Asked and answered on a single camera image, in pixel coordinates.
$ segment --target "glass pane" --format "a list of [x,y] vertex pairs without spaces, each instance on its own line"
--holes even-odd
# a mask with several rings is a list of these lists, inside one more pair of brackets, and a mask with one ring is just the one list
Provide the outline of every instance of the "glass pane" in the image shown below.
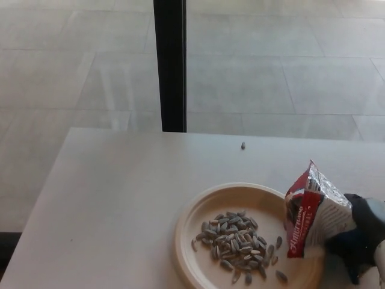
[[188,132],[385,140],[385,1],[187,0]]
[[0,0],[0,48],[0,231],[17,232],[71,127],[161,131],[153,1]]

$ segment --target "pile of sunflower seeds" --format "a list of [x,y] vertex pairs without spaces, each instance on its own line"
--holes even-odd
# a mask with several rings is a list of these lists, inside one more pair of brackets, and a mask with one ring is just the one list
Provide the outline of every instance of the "pile of sunflower seeds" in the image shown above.
[[[275,245],[268,245],[257,234],[258,224],[252,217],[246,217],[246,211],[219,214],[214,219],[202,223],[202,231],[191,241],[194,251],[198,251],[197,242],[201,241],[210,250],[213,261],[220,261],[220,266],[233,272],[232,283],[236,283],[241,273],[245,273],[245,283],[252,282],[251,271],[259,272],[266,279],[265,269],[278,262],[274,252],[282,245],[279,236]],[[276,276],[282,283],[288,278],[280,271]]]

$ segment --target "black window frame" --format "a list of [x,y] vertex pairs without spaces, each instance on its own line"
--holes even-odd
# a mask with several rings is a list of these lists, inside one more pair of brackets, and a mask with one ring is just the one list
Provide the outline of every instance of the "black window frame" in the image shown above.
[[186,132],[186,0],[153,0],[162,130]]

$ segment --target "sunflower seed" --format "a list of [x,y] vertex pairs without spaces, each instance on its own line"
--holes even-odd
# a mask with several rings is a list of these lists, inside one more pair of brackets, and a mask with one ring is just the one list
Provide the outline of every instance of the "sunflower seed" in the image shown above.
[[246,210],[243,210],[243,211],[240,211],[240,212],[238,212],[238,213],[236,213],[238,216],[240,216],[240,217],[244,217],[244,216],[246,216]]
[[270,255],[266,253],[266,255],[263,258],[262,264],[265,268],[269,267],[270,265]]
[[231,259],[235,259],[236,257],[238,257],[238,256],[235,254],[226,254],[226,255],[222,256],[222,259],[223,260],[231,260]]
[[230,253],[230,252],[231,252],[231,250],[225,250],[225,251],[223,251],[223,252],[221,253],[221,256],[227,255],[227,254]]
[[251,267],[249,265],[239,265],[238,268],[246,272],[251,271]]
[[212,240],[208,240],[208,239],[206,239],[206,238],[203,238],[203,239],[202,239],[202,243],[205,244],[205,245],[207,245],[207,246],[211,246]]
[[274,245],[269,245],[267,247],[267,252],[270,256],[272,256],[274,254]]
[[238,243],[242,243],[242,242],[241,242],[241,239],[239,238],[239,234],[238,234],[238,233],[235,234],[235,240],[236,240]]
[[276,248],[279,249],[279,247],[282,245],[282,237],[278,236],[277,238],[277,243],[276,243]]
[[222,218],[218,220],[218,223],[222,225],[223,223],[226,223],[228,221],[229,221],[229,218]]
[[251,277],[251,273],[247,272],[246,277],[245,277],[245,283],[246,285],[250,285],[252,282],[253,278]]
[[229,224],[230,225],[235,224],[236,222],[239,222],[240,220],[241,220],[241,217],[236,216],[236,217],[232,218],[231,220],[229,220]]
[[258,249],[259,248],[259,242],[258,242],[258,239],[257,237],[253,237],[253,247],[254,249]]
[[234,270],[234,267],[231,265],[230,262],[228,262],[227,260],[222,260],[221,261],[221,266],[222,268],[226,269],[227,271],[232,271]]
[[266,240],[265,240],[263,237],[258,236],[257,239],[258,239],[258,241],[260,241],[260,242],[261,242],[262,244],[264,244],[265,246],[267,245],[267,242],[266,242]]
[[259,262],[251,260],[248,262],[248,265],[251,267],[251,269],[257,269],[259,267]]
[[231,279],[231,283],[235,284],[239,280],[240,277],[241,277],[241,271],[235,270],[233,278]]
[[261,252],[265,252],[266,251],[266,246],[261,241],[258,241],[258,243],[259,243],[259,250]]
[[255,229],[258,229],[258,224],[257,224],[257,222],[255,222],[255,220],[254,220],[252,217],[250,217],[249,219],[250,219],[251,224],[253,225],[253,227],[254,227]]
[[227,229],[227,222],[222,224],[222,226],[221,226],[221,232],[226,231],[226,229]]
[[272,260],[271,260],[271,265],[275,265],[275,264],[277,264],[277,262],[278,262],[278,257],[277,256],[274,256],[273,258],[272,258]]
[[193,238],[193,239],[191,240],[191,246],[192,246],[192,249],[193,249],[195,252],[198,252],[197,239]]
[[253,242],[253,238],[249,234],[244,234],[244,237],[245,237],[246,241],[248,241],[250,243]]
[[258,261],[259,263],[261,263],[263,261],[263,257],[260,256],[260,255],[254,255],[253,258]]
[[218,259],[217,249],[215,247],[211,248],[210,256],[211,256],[211,259],[213,259],[214,261]]
[[237,250],[235,248],[234,242],[236,242],[234,239],[231,240],[231,251],[235,254],[237,252]]
[[245,248],[242,248],[240,249],[239,251],[243,254],[248,254],[250,253],[251,251],[253,250],[253,247],[245,247]]
[[216,237],[217,233],[213,230],[205,230],[205,233],[208,237]]
[[247,240],[245,239],[245,237],[242,236],[242,235],[239,235],[239,240],[241,241],[241,243],[247,242]]
[[237,251],[239,251],[239,244],[238,244],[238,242],[235,239],[233,239],[231,241],[231,243],[232,243],[231,249],[233,250],[233,253],[237,253]]
[[237,232],[238,232],[238,229],[230,228],[230,229],[227,229],[224,233],[226,235],[231,235],[231,234],[234,234],[234,233],[237,233]]
[[265,268],[263,268],[262,266],[259,266],[259,267],[258,267],[258,271],[259,271],[260,275],[262,276],[262,278],[266,279],[266,271],[265,271]]
[[195,239],[197,239],[197,241],[200,241],[200,240],[202,240],[203,238],[205,238],[206,237],[206,234],[205,233],[199,233],[196,237],[195,237]]
[[278,278],[279,281],[283,282],[283,283],[287,283],[288,282],[288,277],[283,274],[281,271],[276,271],[276,276]]
[[229,243],[223,242],[222,244],[224,250],[231,250],[231,245]]
[[215,220],[220,220],[220,219],[223,219],[223,218],[224,218],[224,214],[219,214],[214,219]]
[[243,243],[239,244],[239,247],[240,248],[251,247],[251,243],[250,242],[243,242]]
[[208,222],[203,222],[203,223],[202,223],[201,231],[204,232],[204,231],[207,230],[208,228],[209,228],[209,223],[208,223]]
[[226,240],[226,238],[227,238],[227,235],[222,235],[222,236],[219,236],[218,238],[216,238],[215,241],[217,243],[219,243],[219,242]]
[[216,250],[217,258],[219,259],[221,256],[221,249],[219,248],[219,246],[217,246],[215,247],[215,250]]
[[233,240],[235,238],[235,235],[234,234],[230,234],[226,237],[226,242],[230,242],[231,240]]
[[236,224],[236,226],[237,226],[238,229],[240,229],[240,230],[244,230],[244,229],[247,228],[247,226],[245,225],[245,223],[244,223],[242,220],[240,220],[240,221]]
[[226,212],[226,216],[234,218],[234,217],[236,217],[236,213],[234,213],[234,212]]

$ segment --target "plate rim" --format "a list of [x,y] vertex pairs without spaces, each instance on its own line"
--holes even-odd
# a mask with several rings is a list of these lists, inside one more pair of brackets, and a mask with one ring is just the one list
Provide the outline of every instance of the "plate rim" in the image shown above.
[[255,188],[258,190],[266,191],[267,193],[271,193],[282,200],[285,199],[284,194],[280,193],[279,191],[266,187],[264,185],[259,184],[253,184],[249,182],[230,182],[226,184],[220,184],[216,185],[214,187],[208,188],[202,193],[198,194],[196,197],[194,197],[189,203],[183,208],[182,213],[180,214],[176,226],[175,226],[175,232],[174,232],[174,263],[179,271],[179,276],[182,277],[183,283],[190,288],[196,288],[196,289],[217,289],[216,287],[202,287],[200,283],[198,282],[197,278],[191,273],[189,270],[186,262],[184,261],[185,258],[183,257],[182,252],[182,246],[180,244],[182,243],[182,230],[184,228],[184,224],[188,218],[188,216],[193,211],[194,207],[203,199],[206,199],[209,197],[212,193],[215,193],[219,190],[224,190],[226,188],[235,188],[235,187],[248,187],[248,188]]

